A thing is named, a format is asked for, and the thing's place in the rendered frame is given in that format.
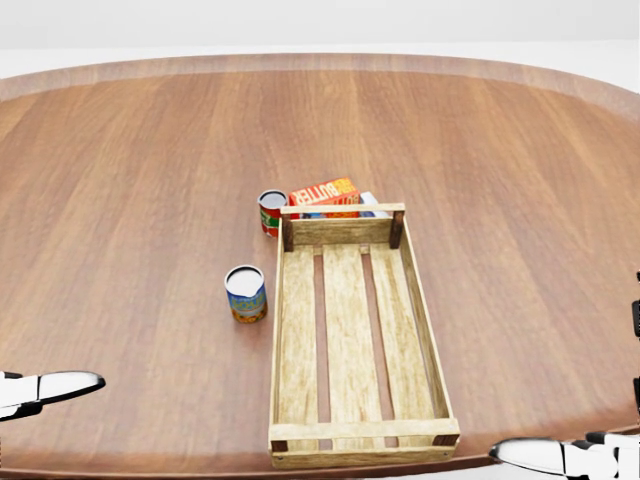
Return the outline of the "blue alphabet soup can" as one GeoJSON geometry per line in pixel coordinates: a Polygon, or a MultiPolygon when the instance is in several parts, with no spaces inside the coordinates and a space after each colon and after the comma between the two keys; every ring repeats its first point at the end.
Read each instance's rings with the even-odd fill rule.
{"type": "Polygon", "coordinates": [[[253,265],[239,265],[226,275],[224,286],[233,318],[239,323],[254,323],[268,312],[265,279],[253,265]]]}

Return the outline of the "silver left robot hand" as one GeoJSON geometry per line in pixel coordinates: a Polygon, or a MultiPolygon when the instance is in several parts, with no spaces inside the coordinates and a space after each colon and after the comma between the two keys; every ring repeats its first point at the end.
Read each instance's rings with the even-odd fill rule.
{"type": "Polygon", "coordinates": [[[106,386],[90,371],[60,371],[23,376],[0,371],[0,422],[39,415],[45,405],[71,400],[106,386]]]}

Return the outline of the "wooden slat tray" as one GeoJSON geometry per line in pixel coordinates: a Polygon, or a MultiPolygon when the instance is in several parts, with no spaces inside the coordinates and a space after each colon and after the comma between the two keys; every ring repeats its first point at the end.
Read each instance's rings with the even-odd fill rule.
{"type": "Polygon", "coordinates": [[[283,208],[273,310],[275,468],[453,457],[460,428],[403,204],[283,208]]]}

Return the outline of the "red and green tin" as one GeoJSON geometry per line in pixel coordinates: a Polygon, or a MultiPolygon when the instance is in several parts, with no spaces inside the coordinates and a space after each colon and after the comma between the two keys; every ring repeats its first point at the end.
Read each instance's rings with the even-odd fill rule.
{"type": "Polygon", "coordinates": [[[263,232],[270,237],[277,238],[281,208],[288,204],[287,195],[277,189],[265,190],[259,195],[257,203],[263,232]]]}

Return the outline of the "red butter box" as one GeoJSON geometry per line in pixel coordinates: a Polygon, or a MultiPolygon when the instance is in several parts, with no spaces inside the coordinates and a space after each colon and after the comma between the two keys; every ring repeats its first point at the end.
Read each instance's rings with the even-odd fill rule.
{"type": "Polygon", "coordinates": [[[353,205],[360,203],[360,191],[349,177],[337,178],[294,190],[289,206],[353,205]]]}

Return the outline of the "white and blue box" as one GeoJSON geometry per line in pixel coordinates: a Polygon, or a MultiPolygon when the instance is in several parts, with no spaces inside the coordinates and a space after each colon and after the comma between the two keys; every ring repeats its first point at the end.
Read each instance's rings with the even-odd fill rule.
{"type": "MultiPolygon", "coordinates": [[[[378,201],[370,191],[361,192],[358,196],[350,195],[341,198],[335,198],[330,203],[324,203],[323,206],[353,204],[355,199],[361,205],[377,205],[378,201]]],[[[386,211],[361,211],[361,212],[306,212],[298,215],[301,219],[320,219],[320,218],[389,218],[390,214],[386,211]]]]}

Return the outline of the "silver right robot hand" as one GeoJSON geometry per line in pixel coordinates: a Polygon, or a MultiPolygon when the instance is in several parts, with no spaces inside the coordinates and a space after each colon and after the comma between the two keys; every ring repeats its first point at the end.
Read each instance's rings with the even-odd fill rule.
{"type": "Polygon", "coordinates": [[[589,432],[583,440],[561,442],[522,437],[494,444],[490,457],[567,480],[640,480],[640,433],[589,432]]]}

